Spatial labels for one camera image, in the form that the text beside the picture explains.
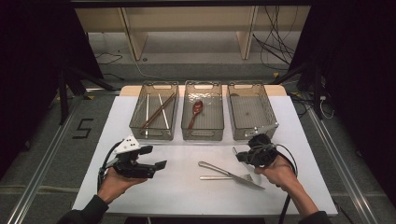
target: plastic tray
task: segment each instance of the plastic tray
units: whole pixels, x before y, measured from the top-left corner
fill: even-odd
[[[248,140],[258,133],[274,136],[279,124],[261,81],[231,81],[227,103],[234,140]]]
[[[203,110],[188,129],[192,108],[201,100]],[[184,140],[221,141],[224,131],[222,89],[219,81],[187,81],[184,94],[181,130]]]
[[[134,137],[136,139],[173,140],[177,105],[177,82],[144,82],[129,125]],[[150,118],[153,120],[146,127],[146,121]]]

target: tabletop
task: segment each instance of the tabletop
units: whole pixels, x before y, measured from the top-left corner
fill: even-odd
[[[126,87],[122,95],[116,97],[108,115],[105,128],[93,154],[90,167],[82,182],[74,209],[82,209],[96,193],[98,169],[111,147],[131,134],[129,122],[134,112],[138,87]],[[282,87],[269,87],[282,90]],[[312,150],[304,135],[289,96],[269,94],[271,106],[279,122],[273,143],[282,144],[292,153],[299,169],[299,180],[319,210],[335,216],[337,211],[331,195],[324,183]],[[232,137],[228,107],[224,104],[224,135],[218,142],[194,143],[181,137],[182,93],[177,110],[175,138],[167,143],[140,142],[141,146],[153,145],[153,151],[139,157],[140,163],[154,164],[167,160],[166,167],[144,184],[133,186],[114,201],[108,213],[143,217],[265,217],[281,213],[287,194],[270,184],[268,180],[255,175],[253,167],[239,162],[233,154],[246,151],[244,141],[234,141]],[[251,174],[255,183],[264,190],[251,189],[232,180],[200,180],[200,175],[219,175],[217,172],[198,166],[198,161],[214,164],[235,175]],[[290,203],[289,215],[298,214]]]

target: chopsticks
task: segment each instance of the chopsticks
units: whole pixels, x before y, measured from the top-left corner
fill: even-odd
[[[160,114],[161,111],[165,109],[165,107],[171,102],[172,98],[174,98],[176,94],[173,92],[172,95],[158,108],[142,125],[142,128],[147,128],[152,121],[154,121]]]

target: person's left hand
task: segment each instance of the person's left hand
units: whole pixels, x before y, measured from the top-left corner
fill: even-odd
[[[107,204],[120,197],[128,188],[147,181],[146,178],[127,178],[117,174],[113,167],[108,168],[106,178],[99,188],[98,196]]]

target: brown spoon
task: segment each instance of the brown spoon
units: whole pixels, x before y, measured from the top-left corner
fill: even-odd
[[[197,114],[201,113],[203,108],[204,108],[204,104],[202,103],[201,100],[196,101],[195,104],[192,106],[193,115],[192,115],[188,129],[192,129],[192,126],[194,125],[195,116],[197,116]]]

